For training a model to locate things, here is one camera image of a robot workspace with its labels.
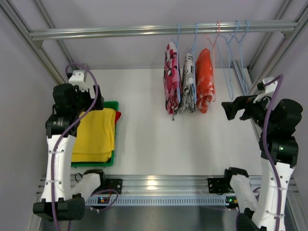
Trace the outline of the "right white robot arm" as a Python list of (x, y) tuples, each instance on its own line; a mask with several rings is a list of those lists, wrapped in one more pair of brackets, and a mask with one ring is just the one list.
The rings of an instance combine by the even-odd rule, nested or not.
[(237, 230), (283, 231), (284, 211), (289, 180), (297, 165), (299, 147), (293, 136), (301, 121), (303, 107), (296, 101), (283, 99), (271, 109), (273, 98), (254, 102), (255, 96), (240, 96), (233, 102), (222, 102), (228, 120), (243, 110), (240, 120), (252, 119), (262, 128), (261, 187), (259, 196), (251, 187), (246, 170), (230, 167), (224, 171), (226, 185), (233, 190), (239, 206)]

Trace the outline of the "newspaper print trousers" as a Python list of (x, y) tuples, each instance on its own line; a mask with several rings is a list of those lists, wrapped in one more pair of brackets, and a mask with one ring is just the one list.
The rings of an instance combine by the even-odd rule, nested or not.
[(185, 56), (182, 72), (182, 93), (179, 111), (188, 110), (193, 113), (196, 110), (193, 98), (193, 57), (191, 53)]

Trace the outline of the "front aluminium rail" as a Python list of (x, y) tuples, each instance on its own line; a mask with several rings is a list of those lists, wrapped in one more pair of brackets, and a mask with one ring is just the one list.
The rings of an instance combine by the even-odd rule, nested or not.
[(209, 194), (208, 178), (212, 176), (154, 176), (108, 175), (108, 179), (122, 180), (122, 195), (206, 195)]

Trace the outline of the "orange trousers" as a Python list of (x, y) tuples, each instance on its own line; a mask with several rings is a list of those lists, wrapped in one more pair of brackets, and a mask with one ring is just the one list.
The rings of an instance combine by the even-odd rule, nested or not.
[(211, 102), (216, 99), (211, 53), (207, 48), (201, 51), (196, 61), (196, 83), (196, 106), (202, 114), (205, 114)]

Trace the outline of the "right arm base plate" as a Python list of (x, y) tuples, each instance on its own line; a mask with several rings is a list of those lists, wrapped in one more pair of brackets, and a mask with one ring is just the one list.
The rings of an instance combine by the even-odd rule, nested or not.
[(225, 193), (234, 193), (234, 190), (230, 186), (230, 181), (225, 178), (208, 178), (209, 193), (222, 195)]

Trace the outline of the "right aluminium frame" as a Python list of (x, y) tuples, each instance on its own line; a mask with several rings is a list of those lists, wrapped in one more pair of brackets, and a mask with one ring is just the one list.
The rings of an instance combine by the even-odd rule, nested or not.
[(264, 78), (273, 76), (279, 66), (286, 60), (291, 49), (308, 28), (308, 2), (306, 0), (282, 0), (274, 12), (273, 20), (286, 24), (295, 23), (292, 29), (281, 28), (266, 32), (257, 44), (251, 61), (244, 69), (241, 60), (232, 59), (231, 66), (238, 85), (243, 94), (253, 94), (257, 91), (257, 83)]

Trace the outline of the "aluminium hanging rail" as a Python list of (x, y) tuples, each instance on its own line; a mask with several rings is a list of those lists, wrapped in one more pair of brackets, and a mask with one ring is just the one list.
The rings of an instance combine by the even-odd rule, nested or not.
[(29, 32), (35, 41), (85, 39), (85, 38), (115, 38), (158, 35), (184, 35), (196, 33), (233, 33), (233, 32), (276, 32), (294, 31), (299, 25), (293, 20), (242, 21), (229, 23), (195, 23), (150, 26), (108, 26), (95, 28), (45, 29)]

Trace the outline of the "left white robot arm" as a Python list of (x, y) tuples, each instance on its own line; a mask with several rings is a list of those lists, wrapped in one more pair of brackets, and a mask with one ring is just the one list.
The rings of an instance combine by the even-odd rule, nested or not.
[(77, 128), (85, 113), (103, 109), (103, 97), (94, 84), (95, 97), (80, 86), (60, 84), (53, 89), (52, 114), (45, 123), (48, 144), (48, 166), (40, 201), (33, 204), (33, 213), (49, 221), (81, 220), (85, 202), (105, 185), (102, 169), (87, 170), (71, 187), (71, 159)]

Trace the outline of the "red trousers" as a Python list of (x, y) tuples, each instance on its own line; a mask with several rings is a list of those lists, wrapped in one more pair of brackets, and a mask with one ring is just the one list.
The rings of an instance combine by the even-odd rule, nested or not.
[(117, 125), (118, 120), (121, 118), (122, 113), (120, 111), (116, 111), (115, 113), (115, 125)]

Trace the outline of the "pink floral trousers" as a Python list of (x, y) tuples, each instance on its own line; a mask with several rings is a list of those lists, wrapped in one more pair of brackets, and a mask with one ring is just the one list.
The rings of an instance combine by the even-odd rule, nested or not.
[(163, 84), (165, 108), (174, 120), (181, 102), (181, 76), (178, 49), (173, 41), (167, 44), (165, 50)]

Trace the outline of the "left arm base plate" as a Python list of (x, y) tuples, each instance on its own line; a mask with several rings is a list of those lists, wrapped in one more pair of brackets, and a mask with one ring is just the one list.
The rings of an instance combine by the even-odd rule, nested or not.
[(113, 189), (117, 191), (118, 194), (122, 193), (122, 179), (106, 179), (105, 185), (103, 187), (104, 190), (106, 189)]

